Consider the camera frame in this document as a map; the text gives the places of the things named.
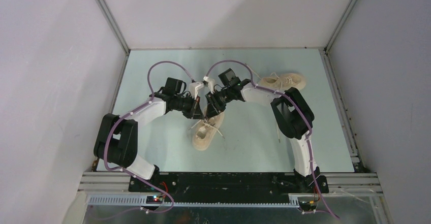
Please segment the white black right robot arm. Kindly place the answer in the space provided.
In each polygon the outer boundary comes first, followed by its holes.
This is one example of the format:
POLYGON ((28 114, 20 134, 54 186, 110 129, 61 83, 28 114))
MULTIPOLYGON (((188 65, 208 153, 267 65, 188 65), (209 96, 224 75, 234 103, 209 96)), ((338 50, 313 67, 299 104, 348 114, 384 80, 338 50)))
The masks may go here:
POLYGON ((221 115, 229 102, 241 101, 270 106, 278 130, 290 139, 294 153, 294 171, 299 174, 295 179, 296 187, 303 193, 310 192, 316 186, 313 176, 317 168, 313 150, 307 142, 312 131, 315 116, 300 90, 306 86, 305 77, 297 73, 260 78, 258 82, 251 79, 241 80, 232 69, 219 74, 223 84, 220 90, 209 76, 203 82, 210 89, 205 96, 207 100, 207 117, 221 115))

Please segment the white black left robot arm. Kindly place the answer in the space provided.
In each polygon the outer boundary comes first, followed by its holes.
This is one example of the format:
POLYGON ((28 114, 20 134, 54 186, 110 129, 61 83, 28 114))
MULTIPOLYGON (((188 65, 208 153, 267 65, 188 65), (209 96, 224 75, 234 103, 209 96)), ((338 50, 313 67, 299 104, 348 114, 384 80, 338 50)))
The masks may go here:
POLYGON ((138 154, 139 128, 171 111, 179 111, 188 119, 202 119, 198 92, 203 87, 203 82, 186 85, 182 80, 169 77, 148 101, 128 114, 104 115, 93 149, 95 157, 118 165, 134 177, 139 176, 147 191, 156 191, 161 185, 160 177, 154 174, 158 167, 138 154))

